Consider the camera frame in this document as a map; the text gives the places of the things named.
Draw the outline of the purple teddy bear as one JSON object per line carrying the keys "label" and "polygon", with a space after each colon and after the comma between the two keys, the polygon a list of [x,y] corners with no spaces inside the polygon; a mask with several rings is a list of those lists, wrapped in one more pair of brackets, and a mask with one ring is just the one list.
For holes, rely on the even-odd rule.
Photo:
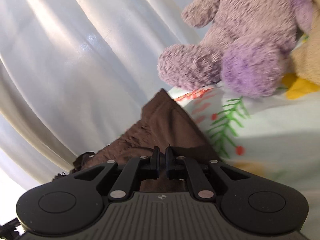
{"label": "purple teddy bear", "polygon": [[310,0],[193,0],[182,19],[209,29],[199,44],[165,48],[159,77],[185,90],[223,82],[242,96],[271,96],[287,70],[297,31],[311,30],[312,14]]}

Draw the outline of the dark brown garment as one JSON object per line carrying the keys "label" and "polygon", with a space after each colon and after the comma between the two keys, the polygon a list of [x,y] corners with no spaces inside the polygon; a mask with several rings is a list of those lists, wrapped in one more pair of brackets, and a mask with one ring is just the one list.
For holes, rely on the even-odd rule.
{"label": "dark brown garment", "polygon": [[179,156],[207,163],[218,160],[208,139],[186,111],[161,89],[143,108],[141,119],[123,135],[97,153],[84,153],[73,163],[71,173],[92,168],[108,160],[125,165],[135,157],[151,156],[159,147],[165,155],[167,147]]}

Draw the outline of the white sheer curtain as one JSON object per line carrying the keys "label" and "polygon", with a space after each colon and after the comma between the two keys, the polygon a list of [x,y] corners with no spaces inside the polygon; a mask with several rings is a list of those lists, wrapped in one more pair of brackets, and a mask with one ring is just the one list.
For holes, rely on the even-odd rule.
{"label": "white sheer curtain", "polygon": [[168,86],[157,59],[205,29],[192,0],[1,0],[1,223],[28,189],[68,172],[140,117]]}

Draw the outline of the floral white bed sheet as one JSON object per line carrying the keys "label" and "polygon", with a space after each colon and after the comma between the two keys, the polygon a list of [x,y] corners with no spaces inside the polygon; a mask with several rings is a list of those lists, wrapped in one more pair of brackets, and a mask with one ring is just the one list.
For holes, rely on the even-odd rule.
{"label": "floral white bed sheet", "polygon": [[232,93],[223,83],[169,95],[230,165],[319,197],[319,92],[292,71],[269,97]]}

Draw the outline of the beige plush toy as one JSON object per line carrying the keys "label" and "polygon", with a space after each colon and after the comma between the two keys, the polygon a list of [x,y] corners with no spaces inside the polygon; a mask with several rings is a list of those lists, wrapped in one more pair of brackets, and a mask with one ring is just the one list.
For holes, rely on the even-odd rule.
{"label": "beige plush toy", "polygon": [[319,85],[319,0],[311,1],[311,31],[306,41],[291,53],[291,59],[298,77]]}

